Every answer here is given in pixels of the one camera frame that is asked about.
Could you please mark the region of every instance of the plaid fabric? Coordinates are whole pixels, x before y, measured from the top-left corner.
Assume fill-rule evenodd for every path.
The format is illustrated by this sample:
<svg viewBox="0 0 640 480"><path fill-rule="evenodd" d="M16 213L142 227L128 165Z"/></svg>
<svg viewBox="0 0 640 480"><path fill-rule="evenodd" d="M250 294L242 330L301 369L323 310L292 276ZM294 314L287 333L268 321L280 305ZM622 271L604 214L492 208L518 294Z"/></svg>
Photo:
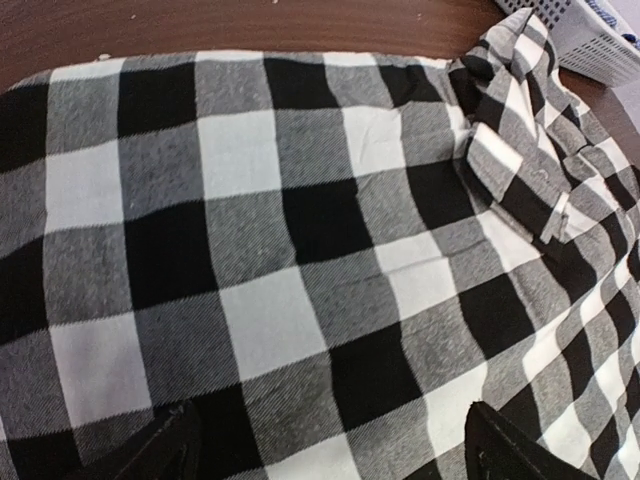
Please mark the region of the plaid fabric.
<svg viewBox="0 0 640 480"><path fill-rule="evenodd" d="M638 171L530 10L455 61L57 69L0 125L3 480L184 399L200 479L464 478L478 399L636 478Z"/></svg>

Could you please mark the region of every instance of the white plastic basket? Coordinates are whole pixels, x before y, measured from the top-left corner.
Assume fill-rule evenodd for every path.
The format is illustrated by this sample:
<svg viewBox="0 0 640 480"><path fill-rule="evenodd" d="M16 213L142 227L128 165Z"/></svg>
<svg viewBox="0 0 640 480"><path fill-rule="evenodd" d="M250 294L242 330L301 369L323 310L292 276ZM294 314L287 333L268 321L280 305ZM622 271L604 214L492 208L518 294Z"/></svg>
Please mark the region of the white plastic basket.
<svg viewBox="0 0 640 480"><path fill-rule="evenodd" d="M532 7L551 31L560 65L610 87L640 80L640 51L602 20L584 0L494 0L506 13ZM600 6L633 33L607 0Z"/></svg>

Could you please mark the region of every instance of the brown wooden surface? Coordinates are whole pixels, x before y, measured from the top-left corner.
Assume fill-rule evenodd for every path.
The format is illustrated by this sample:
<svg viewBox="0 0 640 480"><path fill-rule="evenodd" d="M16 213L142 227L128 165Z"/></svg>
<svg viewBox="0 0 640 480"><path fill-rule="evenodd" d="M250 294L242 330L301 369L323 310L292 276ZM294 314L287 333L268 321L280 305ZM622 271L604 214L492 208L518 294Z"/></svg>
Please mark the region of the brown wooden surface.
<svg viewBox="0 0 640 480"><path fill-rule="evenodd" d="M102 53L249 48L451 58L503 17L491 0L0 0L0 89ZM640 135L615 95L575 74L562 78L636 161Z"/></svg>

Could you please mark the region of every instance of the dark wood tabletop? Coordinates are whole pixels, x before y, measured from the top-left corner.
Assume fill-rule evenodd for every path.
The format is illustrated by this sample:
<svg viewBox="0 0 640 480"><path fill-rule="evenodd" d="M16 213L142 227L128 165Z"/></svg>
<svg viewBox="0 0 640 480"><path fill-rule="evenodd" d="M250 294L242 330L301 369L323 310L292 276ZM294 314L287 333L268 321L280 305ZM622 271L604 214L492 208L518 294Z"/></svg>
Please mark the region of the dark wood tabletop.
<svg viewBox="0 0 640 480"><path fill-rule="evenodd" d="M2 0L0 89L104 53L246 48L452 58L502 18L491 0ZM561 77L640 164L640 135L613 92L577 74Z"/></svg>

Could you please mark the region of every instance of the checkered shirt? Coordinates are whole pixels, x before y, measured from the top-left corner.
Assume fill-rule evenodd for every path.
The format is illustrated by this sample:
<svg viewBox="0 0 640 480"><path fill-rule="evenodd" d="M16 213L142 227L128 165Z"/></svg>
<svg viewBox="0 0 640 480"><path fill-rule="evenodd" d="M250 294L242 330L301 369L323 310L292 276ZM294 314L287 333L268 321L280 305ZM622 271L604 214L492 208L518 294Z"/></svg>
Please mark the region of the checkered shirt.
<svg viewBox="0 0 640 480"><path fill-rule="evenodd" d="M59 479L192 399L199 479L462 479L483 399L637 478L639 180L530 10L452 61L25 80L0 96L0 477Z"/></svg>

